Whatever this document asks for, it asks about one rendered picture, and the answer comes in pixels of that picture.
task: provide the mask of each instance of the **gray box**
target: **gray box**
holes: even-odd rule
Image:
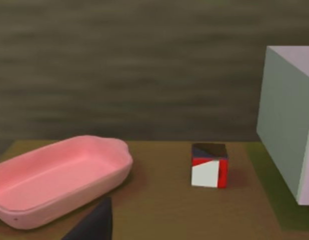
[[[309,46],[268,46],[257,133],[299,205],[309,205]]]

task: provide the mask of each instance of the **white panel on box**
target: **white panel on box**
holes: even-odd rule
[[[219,161],[209,161],[192,167],[191,185],[218,187]]]

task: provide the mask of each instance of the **gray box side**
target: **gray box side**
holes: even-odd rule
[[[267,48],[257,133],[297,197],[309,133],[309,77]]]

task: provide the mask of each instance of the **pink plastic container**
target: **pink plastic container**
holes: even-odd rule
[[[132,157],[115,138],[77,136],[0,163],[0,219],[34,229],[119,186]]]

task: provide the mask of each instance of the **cube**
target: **cube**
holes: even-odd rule
[[[309,46],[268,46],[257,133],[299,205],[309,205]]]
[[[227,186],[228,154],[224,144],[193,144],[191,163],[192,186],[210,188]]]

